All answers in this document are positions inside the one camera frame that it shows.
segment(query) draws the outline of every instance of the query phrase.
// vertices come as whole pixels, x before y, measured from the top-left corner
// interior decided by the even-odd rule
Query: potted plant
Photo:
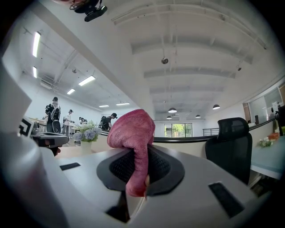
[[[262,139],[259,140],[259,145],[261,147],[270,147],[273,145],[274,141],[275,141],[274,139],[269,139],[267,136],[263,140]]]
[[[97,141],[98,135],[102,132],[101,128],[94,124],[92,120],[88,124],[77,125],[77,127],[79,132],[74,134],[74,140],[80,141],[83,154],[91,154],[92,142]]]

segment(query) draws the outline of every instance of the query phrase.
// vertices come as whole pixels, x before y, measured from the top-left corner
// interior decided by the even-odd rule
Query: fluorescent light
[[[80,82],[79,85],[80,85],[80,86],[83,86],[83,85],[85,85],[86,83],[91,82],[91,81],[93,81],[93,80],[95,80],[95,78],[94,78],[93,76],[90,76],[90,77],[86,78],[85,80],[83,80],[82,82]]]
[[[39,32],[35,33],[34,44],[33,44],[33,56],[37,57],[37,48],[39,47],[41,34]]]
[[[130,103],[120,103],[120,104],[116,104],[117,106],[120,106],[120,105],[129,105]]]
[[[33,74],[34,74],[34,77],[37,78],[37,69],[36,69],[36,67],[33,67]]]
[[[68,95],[72,94],[75,90],[71,89],[70,91],[67,92]]]

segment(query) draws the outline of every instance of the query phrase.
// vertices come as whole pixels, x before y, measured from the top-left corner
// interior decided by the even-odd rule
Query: blue flowers
[[[84,132],[84,137],[87,140],[93,140],[95,136],[96,136],[96,131],[94,131],[94,129],[89,129]]]
[[[83,134],[81,132],[75,133],[73,138],[75,141],[80,141],[83,138]]]
[[[75,141],[95,142],[98,139],[98,135],[102,132],[101,128],[97,128],[97,125],[93,121],[77,127],[80,132],[74,134],[73,138]]]

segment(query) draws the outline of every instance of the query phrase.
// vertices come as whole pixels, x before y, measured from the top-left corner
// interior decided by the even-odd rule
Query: pink cloth
[[[133,148],[135,171],[126,184],[131,196],[143,196],[148,169],[147,144],[154,139],[155,123],[143,109],[124,114],[112,126],[107,143],[113,148]]]

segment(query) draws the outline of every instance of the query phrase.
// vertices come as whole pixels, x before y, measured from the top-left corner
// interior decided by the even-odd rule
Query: white desk
[[[253,148],[250,168],[266,176],[280,179],[285,168],[285,136],[281,136],[270,147]]]

